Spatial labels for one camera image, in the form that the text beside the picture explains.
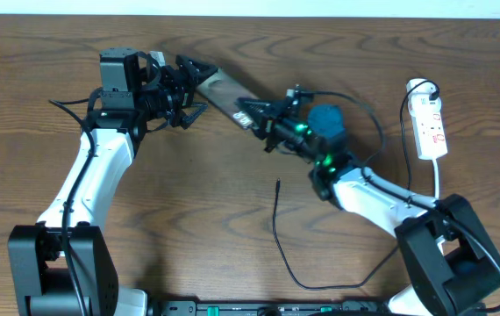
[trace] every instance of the wire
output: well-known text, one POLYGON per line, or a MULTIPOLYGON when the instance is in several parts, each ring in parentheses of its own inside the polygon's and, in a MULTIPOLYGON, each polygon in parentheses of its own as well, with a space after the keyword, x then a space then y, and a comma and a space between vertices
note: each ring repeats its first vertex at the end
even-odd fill
POLYGON ((68 192, 68 197, 67 201, 63 205, 63 219, 61 222, 61 238, 62 238, 62 248, 63 248, 63 253, 65 254, 65 261, 67 262, 67 268, 68 268, 68 274, 71 276, 71 281, 73 283, 73 288, 75 290, 76 294, 76 299, 78 300, 79 307, 81 309, 81 314, 82 316, 88 316, 89 313, 86 309, 86 304, 84 303, 84 296, 82 295, 82 290, 81 290, 81 285, 78 282, 78 276, 76 275, 76 270, 75 270, 75 265, 73 263, 73 258, 71 257, 71 245, 68 239, 68 220, 69 220, 69 215, 71 211, 71 205, 73 204, 73 198, 75 197, 75 193, 78 190, 78 186, 81 183, 81 180, 84 178, 84 175, 86 174, 86 170, 88 169, 90 163, 92 162, 92 159, 94 158, 96 146, 94 144, 94 137, 92 137, 92 133, 90 132, 90 129, 86 126, 83 120, 81 120, 76 114, 74 114, 69 108, 67 108, 64 104, 78 104, 78 103, 84 103, 88 102, 89 100, 80 100, 83 102, 78 102, 78 101, 71 101, 71 102, 58 102, 54 100, 49 100, 50 104, 53 104, 57 106, 58 108, 62 109, 64 112, 66 112, 68 115, 70 115, 75 121, 81 126, 81 129, 86 133, 86 136, 89 139, 90 143, 90 150, 89 150, 89 155, 86 158, 86 161, 82 165, 81 171, 79 172, 78 176, 75 179, 75 182, 73 183, 73 186, 71 187, 71 190, 68 192))
POLYGON ((439 166, 437 165, 437 158, 432 159, 433 163, 433 180, 435 181, 435 184, 433 185, 433 188, 435 189, 435 199, 439 199, 439 166))
POLYGON ((411 94, 411 92, 425 83, 432 83, 435 86, 435 92, 433 92, 432 95, 435 96, 439 95, 440 90, 437 83, 434 83, 431 80, 424 80, 423 82, 416 84, 413 88, 408 90, 408 92, 404 96, 404 99, 402 100, 402 105, 400 105, 400 133, 402 134, 402 149, 404 151, 404 159, 406 160, 406 169, 408 170, 408 184, 406 185, 407 190, 410 190, 411 187, 411 166, 410 166, 410 158, 408 157, 408 150, 406 149, 406 135, 404 131, 404 119, 402 117, 402 112, 404 111, 404 105, 406 104, 408 96, 411 94))
POLYGON ((289 263, 287 262, 287 258, 285 257, 285 254, 283 253, 282 249, 282 244, 279 242, 279 238, 277 237, 277 231, 275 229, 275 218, 277 217, 277 201, 279 199, 279 191, 282 186, 282 181, 281 179, 277 179, 277 182, 275 183, 275 202, 274 202, 274 215, 272 217, 272 227, 273 227, 273 233, 274 233, 274 239, 275 243, 277 244, 277 248, 279 249, 279 253, 282 255, 283 262, 285 262, 285 267, 287 268, 287 271, 289 272, 289 275, 293 279, 293 282, 295 282, 296 285, 298 285, 300 288, 308 290, 308 291, 323 291, 323 290, 337 290, 337 289, 357 289, 360 288, 361 286, 365 285, 372 276, 375 275, 376 271, 380 269, 384 263, 386 263, 390 257, 395 254, 398 250, 398 246, 395 246, 392 248, 392 250, 389 252, 388 255, 386 255, 380 262, 375 266, 375 268, 365 277, 365 279, 357 284, 345 284, 345 285, 328 285, 328 286, 307 286, 299 282, 299 280, 296 279, 295 275, 293 274, 293 271, 291 270, 291 267, 289 266, 289 263))
POLYGON ((102 87, 96 88, 90 92, 90 97, 87 99, 89 103, 86 108, 87 113, 94 110, 94 104, 96 104, 96 100, 100 97, 100 92, 102 92, 102 87))

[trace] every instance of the wooden table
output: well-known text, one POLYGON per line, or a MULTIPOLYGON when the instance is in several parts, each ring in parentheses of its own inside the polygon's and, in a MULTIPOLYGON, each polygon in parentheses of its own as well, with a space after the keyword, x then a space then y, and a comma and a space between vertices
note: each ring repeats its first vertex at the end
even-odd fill
MULTIPOLYGON (((169 61, 186 54, 213 62, 264 98, 300 83, 369 102, 389 136, 374 168, 402 185, 404 85, 433 79, 449 146, 439 160, 442 194, 468 198, 500 250, 500 21, 0 16, 0 314, 16 311, 8 235, 49 206, 79 144, 77 124, 46 101, 86 97, 100 85, 98 52, 122 46, 161 50, 169 61)), ((378 147, 375 129, 363 112, 340 104, 352 146, 366 157, 378 147)), ((72 109, 85 113, 83 105, 72 109)), ((405 117, 412 188, 431 194, 431 163, 416 158, 405 117)), ((262 149, 212 107, 187 131, 148 135, 104 233, 120 283, 202 300, 391 296, 409 283, 395 255, 359 290, 296 287, 271 234, 277 177, 279 235, 303 283, 359 282, 395 242, 320 202, 310 165, 262 149)), ((499 301, 500 291, 487 300, 499 301)))

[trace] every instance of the white wall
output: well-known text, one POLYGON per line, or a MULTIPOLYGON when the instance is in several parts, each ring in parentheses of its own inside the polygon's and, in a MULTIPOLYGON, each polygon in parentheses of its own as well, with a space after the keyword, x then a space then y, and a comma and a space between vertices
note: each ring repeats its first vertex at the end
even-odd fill
POLYGON ((0 13, 500 18, 500 0, 0 0, 0 13))

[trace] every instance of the green led light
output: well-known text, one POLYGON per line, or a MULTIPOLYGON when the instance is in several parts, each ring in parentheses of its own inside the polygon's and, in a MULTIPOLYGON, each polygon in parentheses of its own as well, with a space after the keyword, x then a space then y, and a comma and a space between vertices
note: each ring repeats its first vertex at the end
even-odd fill
POLYGON ((326 158, 324 159, 324 161, 322 162, 322 164, 325 166, 325 167, 328 167, 332 164, 332 157, 328 154, 326 156, 326 158))
POLYGON ((307 128, 309 128, 309 127, 306 124, 299 124, 299 125, 295 126, 295 130, 297 132, 302 132, 307 128))

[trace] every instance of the white power strip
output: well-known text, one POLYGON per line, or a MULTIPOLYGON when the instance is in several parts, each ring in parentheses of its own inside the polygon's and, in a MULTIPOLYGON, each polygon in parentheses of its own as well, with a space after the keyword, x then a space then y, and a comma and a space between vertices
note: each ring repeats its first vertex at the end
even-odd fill
MULTIPOLYGON (((406 90, 410 91, 424 80, 410 80, 406 84, 406 90)), ((416 149, 422 160, 435 160, 447 153, 445 129, 441 120, 441 98, 430 100, 430 95, 436 89, 432 83, 424 83, 408 96, 408 111, 414 126, 416 149)))

